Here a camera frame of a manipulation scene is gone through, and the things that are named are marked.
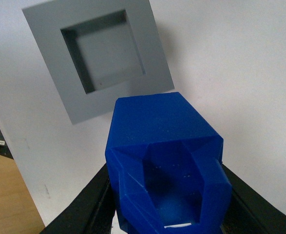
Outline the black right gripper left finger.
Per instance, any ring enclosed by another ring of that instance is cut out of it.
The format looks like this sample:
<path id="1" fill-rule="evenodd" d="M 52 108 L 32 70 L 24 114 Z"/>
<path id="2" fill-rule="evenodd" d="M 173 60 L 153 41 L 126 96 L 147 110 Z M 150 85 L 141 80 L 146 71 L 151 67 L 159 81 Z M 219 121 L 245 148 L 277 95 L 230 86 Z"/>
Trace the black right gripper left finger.
<path id="1" fill-rule="evenodd" d="M 110 234 L 115 214 L 113 191 L 104 165 L 42 234 Z"/>

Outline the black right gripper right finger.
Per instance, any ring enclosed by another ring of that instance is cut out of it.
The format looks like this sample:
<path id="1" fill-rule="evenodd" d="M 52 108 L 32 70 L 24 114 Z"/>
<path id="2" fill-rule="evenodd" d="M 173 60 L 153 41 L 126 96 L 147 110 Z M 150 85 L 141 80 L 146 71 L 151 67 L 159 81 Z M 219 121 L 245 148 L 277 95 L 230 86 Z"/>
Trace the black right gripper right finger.
<path id="1" fill-rule="evenodd" d="M 286 234 L 286 215 L 276 209 L 225 165 L 232 197 L 221 234 Z"/>

